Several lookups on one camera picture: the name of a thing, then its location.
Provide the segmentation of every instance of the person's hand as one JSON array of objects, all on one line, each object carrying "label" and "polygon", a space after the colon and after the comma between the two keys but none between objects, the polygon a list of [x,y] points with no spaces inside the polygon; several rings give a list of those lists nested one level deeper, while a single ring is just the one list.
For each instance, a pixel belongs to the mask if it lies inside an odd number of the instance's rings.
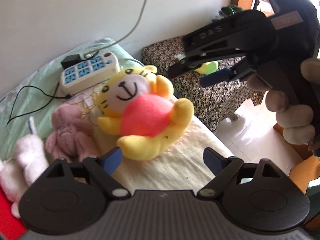
[{"label": "person's hand", "polygon": [[[301,63],[301,73],[305,79],[320,83],[320,60],[310,58]],[[314,142],[315,128],[311,125],[313,111],[307,105],[290,106],[284,92],[271,90],[258,76],[252,75],[247,80],[247,86],[257,91],[267,91],[266,107],[276,112],[276,120],[284,128],[283,136],[291,144],[309,144],[309,149],[320,147],[320,142]]]}]

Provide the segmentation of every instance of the pink plush toy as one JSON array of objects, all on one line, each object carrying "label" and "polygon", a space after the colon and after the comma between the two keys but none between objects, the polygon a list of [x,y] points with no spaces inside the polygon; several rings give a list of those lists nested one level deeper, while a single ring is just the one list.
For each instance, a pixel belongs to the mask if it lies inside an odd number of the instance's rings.
[{"label": "pink plush toy", "polygon": [[46,139],[45,149],[52,156],[66,158],[84,158],[100,156],[92,139],[93,127],[91,123],[81,119],[82,109],[77,105],[63,104],[52,113],[52,125],[55,131]]}]

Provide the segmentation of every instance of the bed sheet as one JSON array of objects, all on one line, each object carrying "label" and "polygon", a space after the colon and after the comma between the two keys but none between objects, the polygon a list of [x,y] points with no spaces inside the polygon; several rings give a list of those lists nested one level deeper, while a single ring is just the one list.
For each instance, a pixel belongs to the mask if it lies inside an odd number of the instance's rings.
[{"label": "bed sheet", "polygon": [[[111,44],[112,39],[103,38],[92,43],[80,46],[68,54],[88,52],[93,48],[101,48]],[[131,58],[119,45],[107,50],[114,52],[118,58]],[[25,79],[15,90],[10,92],[0,103],[0,158],[3,160],[14,154],[14,145],[22,136],[29,133],[28,116],[13,120],[8,126],[10,110],[17,91],[23,85],[32,84],[41,87],[48,94],[52,94],[59,80],[62,68],[60,61],[65,55],[53,60]],[[137,63],[126,61],[123,67],[137,66]],[[52,111],[62,103],[77,104],[84,112],[83,119],[95,126],[94,140],[102,154],[115,147],[117,136],[104,134],[96,124],[100,111],[95,107],[95,99],[103,83],[93,86],[73,98],[63,101],[55,99],[49,106],[34,114],[38,134],[46,138],[53,128],[51,125]],[[43,106],[49,98],[38,92],[25,91],[19,96],[14,115],[32,111]],[[113,177],[132,193],[136,189],[191,189],[197,192],[208,183],[213,174],[203,162],[203,150],[211,147],[224,157],[232,156],[232,153],[223,143],[211,133],[195,116],[182,137],[173,143],[164,153],[150,161],[138,162],[129,159],[123,160],[122,164],[113,174]]]}]

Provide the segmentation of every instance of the tiled floor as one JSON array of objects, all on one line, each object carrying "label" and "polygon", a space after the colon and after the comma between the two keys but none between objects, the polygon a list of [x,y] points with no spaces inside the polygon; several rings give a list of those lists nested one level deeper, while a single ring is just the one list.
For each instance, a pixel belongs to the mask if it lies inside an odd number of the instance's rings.
[{"label": "tiled floor", "polygon": [[268,111],[263,100],[254,106],[246,100],[236,111],[237,121],[230,119],[218,125],[217,137],[230,151],[245,162],[257,163],[261,158],[271,159],[287,175],[302,158],[273,129],[276,115]]}]

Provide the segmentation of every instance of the floral patterned cloth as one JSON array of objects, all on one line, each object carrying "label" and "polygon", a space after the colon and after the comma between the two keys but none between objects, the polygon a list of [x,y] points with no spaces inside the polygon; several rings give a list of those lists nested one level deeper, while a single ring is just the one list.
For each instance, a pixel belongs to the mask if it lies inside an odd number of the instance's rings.
[{"label": "floral patterned cloth", "polygon": [[[146,46],[142,51],[145,65],[155,65],[158,73],[167,76],[168,68],[177,62],[175,55],[183,53],[181,37],[167,39]],[[241,58],[224,59],[219,62],[219,69],[229,68]],[[172,81],[175,95],[188,98],[195,107],[195,116],[214,134],[219,121],[231,116],[247,99],[251,98],[254,105],[261,104],[264,92],[249,89],[239,80],[223,82],[212,87],[202,88],[197,72],[188,73]]]}]

